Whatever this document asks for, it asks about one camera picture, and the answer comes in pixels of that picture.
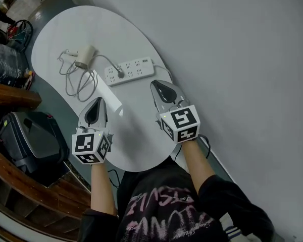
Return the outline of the person's white striped sock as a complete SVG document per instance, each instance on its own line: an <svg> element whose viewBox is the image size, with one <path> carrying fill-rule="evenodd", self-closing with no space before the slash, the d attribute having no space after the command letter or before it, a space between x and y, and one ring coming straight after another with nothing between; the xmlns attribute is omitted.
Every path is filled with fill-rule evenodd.
<svg viewBox="0 0 303 242"><path fill-rule="evenodd" d="M234 226L233 221L228 213L224 214L220 218L220 223L228 237L229 242L244 242L244 237L241 230Z"/></svg>

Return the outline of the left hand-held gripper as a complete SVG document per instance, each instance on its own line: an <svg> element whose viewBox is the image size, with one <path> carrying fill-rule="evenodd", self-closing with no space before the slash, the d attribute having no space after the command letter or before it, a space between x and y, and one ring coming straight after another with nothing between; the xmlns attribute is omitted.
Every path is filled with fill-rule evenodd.
<svg viewBox="0 0 303 242"><path fill-rule="evenodd" d="M107 107L102 97L92 100L81 111L79 127L72 135L71 151L83 165L102 164L111 151L113 134L105 128L107 122Z"/></svg>

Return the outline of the plastic-wrapped dark bundle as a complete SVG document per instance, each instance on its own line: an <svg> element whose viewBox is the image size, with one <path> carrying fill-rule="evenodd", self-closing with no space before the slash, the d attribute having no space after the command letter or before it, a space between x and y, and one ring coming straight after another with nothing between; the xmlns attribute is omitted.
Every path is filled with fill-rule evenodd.
<svg viewBox="0 0 303 242"><path fill-rule="evenodd" d="M0 44L0 84L21 88L26 82L24 74L27 68L23 53Z"/></svg>

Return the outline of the person's left forearm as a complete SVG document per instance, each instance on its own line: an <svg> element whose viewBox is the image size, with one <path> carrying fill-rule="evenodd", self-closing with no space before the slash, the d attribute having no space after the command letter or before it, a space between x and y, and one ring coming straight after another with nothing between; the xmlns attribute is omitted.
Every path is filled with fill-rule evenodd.
<svg viewBox="0 0 303 242"><path fill-rule="evenodd" d="M91 166L91 209L116 216L112 185L104 163Z"/></svg>

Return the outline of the person's black printed shirt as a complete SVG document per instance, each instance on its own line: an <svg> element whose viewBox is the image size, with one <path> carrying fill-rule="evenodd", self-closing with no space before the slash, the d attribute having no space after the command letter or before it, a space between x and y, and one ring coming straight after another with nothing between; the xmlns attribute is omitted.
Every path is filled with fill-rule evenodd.
<svg viewBox="0 0 303 242"><path fill-rule="evenodd" d="M125 172L117 203L117 216L86 210L78 242L229 242L220 223L226 213L244 238L274 237L267 214L238 185L214 175L197 193L171 158L148 171Z"/></svg>

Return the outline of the person's right forearm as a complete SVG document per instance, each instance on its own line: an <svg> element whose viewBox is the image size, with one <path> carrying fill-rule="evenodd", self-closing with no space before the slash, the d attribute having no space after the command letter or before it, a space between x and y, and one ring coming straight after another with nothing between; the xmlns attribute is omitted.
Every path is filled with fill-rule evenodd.
<svg viewBox="0 0 303 242"><path fill-rule="evenodd" d="M196 141L183 142L182 150L193 185L198 193L203 183L214 176L215 172Z"/></svg>

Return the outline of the black printer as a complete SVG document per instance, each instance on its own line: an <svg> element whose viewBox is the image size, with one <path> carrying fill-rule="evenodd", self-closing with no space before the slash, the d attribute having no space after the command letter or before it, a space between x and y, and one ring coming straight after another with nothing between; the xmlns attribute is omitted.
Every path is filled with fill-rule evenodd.
<svg viewBox="0 0 303 242"><path fill-rule="evenodd" d="M0 140L8 158L24 173L57 165L69 154L56 120L39 111L6 114L0 122Z"/></svg>

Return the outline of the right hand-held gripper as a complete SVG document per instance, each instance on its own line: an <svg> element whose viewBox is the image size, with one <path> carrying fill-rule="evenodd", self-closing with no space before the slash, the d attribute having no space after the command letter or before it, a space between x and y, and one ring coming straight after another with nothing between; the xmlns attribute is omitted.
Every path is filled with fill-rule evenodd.
<svg viewBox="0 0 303 242"><path fill-rule="evenodd" d="M156 122L160 129L176 144L195 139L199 135L200 120L184 92L163 80L152 81L150 89L158 110Z"/></svg>

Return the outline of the white power strip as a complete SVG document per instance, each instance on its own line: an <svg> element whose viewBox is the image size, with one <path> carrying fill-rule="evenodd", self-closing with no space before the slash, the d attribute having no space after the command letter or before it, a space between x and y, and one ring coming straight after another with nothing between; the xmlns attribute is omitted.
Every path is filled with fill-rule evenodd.
<svg viewBox="0 0 303 242"><path fill-rule="evenodd" d="M153 62L149 56L123 62L117 64L116 67L124 73L124 78L118 77L118 72L113 66L105 68L105 82L108 86L120 85L155 74Z"/></svg>

